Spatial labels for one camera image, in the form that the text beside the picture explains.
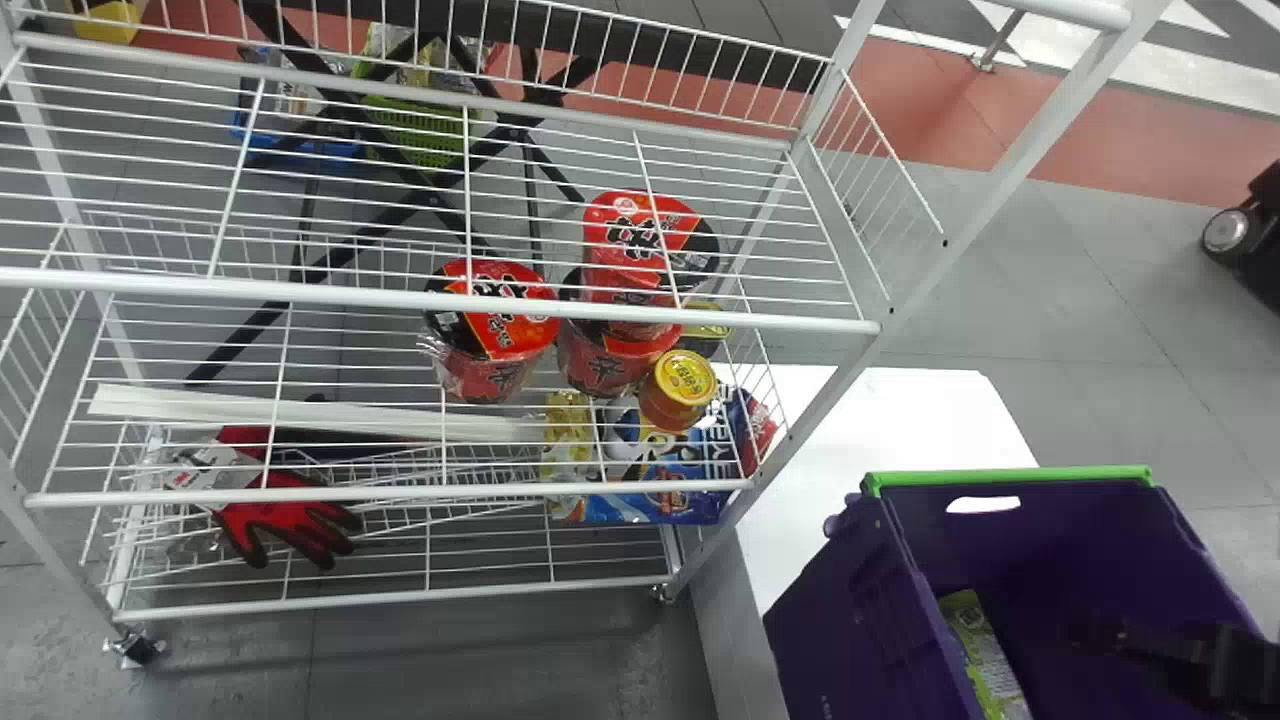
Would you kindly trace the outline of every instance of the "green handle rim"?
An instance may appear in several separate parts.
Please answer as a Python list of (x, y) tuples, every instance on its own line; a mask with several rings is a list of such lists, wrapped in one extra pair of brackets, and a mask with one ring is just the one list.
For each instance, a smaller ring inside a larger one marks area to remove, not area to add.
[(920, 473), (867, 473), (863, 495), (879, 497), (886, 487), (980, 486), (1000, 483), (1078, 483), (1132, 480), (1158, 487), (1147, 465), (1085, 465), (1078, 468), (1010, 468), (1000, 470), (932, 470)]

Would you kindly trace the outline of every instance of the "white table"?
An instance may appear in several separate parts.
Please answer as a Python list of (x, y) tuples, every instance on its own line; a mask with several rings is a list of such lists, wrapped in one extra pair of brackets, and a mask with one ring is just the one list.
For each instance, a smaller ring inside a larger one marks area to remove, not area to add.
[[(794, 420), (835, 368), (774, 365)], [(870, 470), (1037, 466), (996, 388), (972, 370), (873, 368), (692, 583), (721, 717), (786, 719), (762, 615), (826, 542), (822, 521)]]

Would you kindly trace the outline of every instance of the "black wheel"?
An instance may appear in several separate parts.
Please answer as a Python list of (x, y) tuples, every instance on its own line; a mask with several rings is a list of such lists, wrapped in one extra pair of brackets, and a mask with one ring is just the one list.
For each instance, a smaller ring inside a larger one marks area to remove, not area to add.
[(667, 596), (667, 585), (649, 585), (649, 598), (663, 607), (676, 603), (676, 598)]
[(164, 655), (168, 648), (169, 644), (165, 641), (152, 641), (141, 633), (133, 632), (111, 643), (111, 650), (116, 655), (123, 656), (127, 661), (137, 666), (151, 664), (151, 661)]
[(1252, 208), (1231, 208), (1210, 218), (1201, 231), (1201, 250), (1234, 268), (1262, 245), (1262, 223)]

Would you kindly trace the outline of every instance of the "crate handle hole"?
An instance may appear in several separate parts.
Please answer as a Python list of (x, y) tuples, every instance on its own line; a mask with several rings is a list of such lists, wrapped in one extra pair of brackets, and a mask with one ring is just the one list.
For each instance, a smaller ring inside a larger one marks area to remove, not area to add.
[(983, 512), (1007, 512), (1023, 506), (1021, 498), (1016, 495), (1004, 495), (1000, 497), (970, 497), (961, 496), (947, 503), (947, 512), (952, 515), (979, 515)]

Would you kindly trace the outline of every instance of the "white floor marking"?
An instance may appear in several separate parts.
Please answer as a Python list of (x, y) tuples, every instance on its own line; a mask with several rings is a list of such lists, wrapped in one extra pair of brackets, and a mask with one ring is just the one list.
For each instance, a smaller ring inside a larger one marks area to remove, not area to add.
[(1280, 8), (1270, 0), (1239, 0), (1239, 3), (1262, 18), (1262, 22), (1276, 28), (1276, 32), (1280, 32)]
[[(1004, 24), (1012, 12), (984, 0), (969, 1), (987, 18), (992, 27)], [(1274, 22), (1280, 29), (1280, 9), (1270, 5), (1267, 0), (1240, 0), (1240, 3), (1257, 12), (1263, 20)], [(1192, 20), (1192, 15), (1188, 13), (1194, 13), (1194, 15), (1199, 15), (1199, 13), (1189, 5), (1184, 9), (1179, 8), (1178, 4), (1171, 5), (1171, 12), (1167, 12), (1164, 19), (1179, 24), (1198, 22)], [(1221, 33), (1221, 28), (1210, 23), (1203, 15), (1199, 17), (1216, 31), (1215, 35)], [(1094, 37), (1097, 37), (1097, 31), (1028, 14), (1009, 37), (1009, 46), (1028, 63), (1068, 69), (1080, 59), (1084, 49), (1093, 42)], [(1133, 54), (1121, 63), (1115, 79), (1175, 95), (1280, 115), (1280, 76), (1276, 73), (1151, 42), (1138, 45)]]
[[(849, 27), (849, 18), (842, 18), (840, 15), (836, 15), (836, 22), (840, 23), (841, 29)], [(986, 47), (972, 45), (969, 42), (960, 42), (959, 40), (948, 40), (946, 37), (938, 37), (936, 35), (928, 35), (923, 32), (915, 32), (910, 29), (902, 29), (899, 27), (890, 27), (882, 24), (872, 26), (872, 35), (876, 37), (883, 37), (886, 40), (909, 42), (911, 45), (933, 47), (934, 50), (945, 50), (947, 53), (956, 53), (960, 55), (973, 55), (975, 53), (982, 53), (983, 50), (986, 50)], [(1014, 55), (1012, 53), (1005, 53), (1005, 51), (996, 53), (996, 61), (1005, 65), (1015, 65), (1019, 68), (1027, 67), (1027, 63), (1024, 63), (1021, 58)]]
[(1213, 24), (1212, 20), (1201, 14), (1199, 10), (1187, 4), (1187, 0), (1174, 0), (1172, 5), (1165, 10), (1160, 19), (1175, 26), (1189, 27), (1220, 37), (1230, 37), (1226, 31)]

